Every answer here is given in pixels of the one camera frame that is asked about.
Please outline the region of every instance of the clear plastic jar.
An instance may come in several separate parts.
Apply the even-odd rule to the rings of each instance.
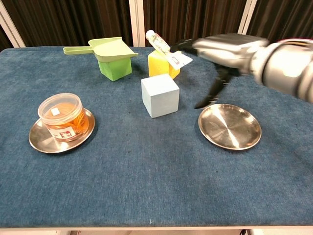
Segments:
[[[87,132],[89,127],[80,98],[71,93],[49,97],[39,106],[38,115],[58,141],[73,141]]]

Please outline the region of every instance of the yellow sponge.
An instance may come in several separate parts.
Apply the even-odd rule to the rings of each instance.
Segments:
[[[174,70],[167,59],[156,50],[148,55],[148,67],[149,77],[168,73],[174,79],[180,73],[180,70]]]

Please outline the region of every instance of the black curtain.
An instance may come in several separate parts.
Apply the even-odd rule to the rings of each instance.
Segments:
[[[3,51],[6,48],[13,47],[10,40],[6,36],[3,28],[0,26],[0,51]]]
[[[271,42],[313,38],[313,0],[258,0],[247,34]]]
[[[122,37],[133,45],[127,0],[2,0],[27,47],[84,46]]]
[[[245,4],[246,0],[144,0],[145,30],[153,29],[169,45],[237,33]]]

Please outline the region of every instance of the foam cube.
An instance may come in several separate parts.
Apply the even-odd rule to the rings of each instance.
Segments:
[[[149,77],[168,73],[174,79],[180,73],[180,70],[175,70],[167,59],[156,50],[148,55],[148,67]]]
[[[100,71],[109,80],[116,81],[132,73],[131,59],[125,58],[111,62],[98,61]]]
[[[178,110],[179,87],[169,74],[141,80],[142,100],[152,118]]]

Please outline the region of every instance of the stainless steel plate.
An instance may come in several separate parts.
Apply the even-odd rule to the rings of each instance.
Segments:
[[[69,142],[57,141],[51,136],[50,132],[42,123],[41,119],[39,119],[37,122],[35,122],[29,132],[28,139],[30,145],[43,153],[61,153],[77,147],[91,135],[95,125],[95,120],[92,113],[87,109],[84,110],[89,120],[89,127],[87,132],[78,139]]]
[[[219,147],[243,150],[256,145],[262,135],[259,122],[248,111],[231,104],[214,104],[199,115],[202,134]]]

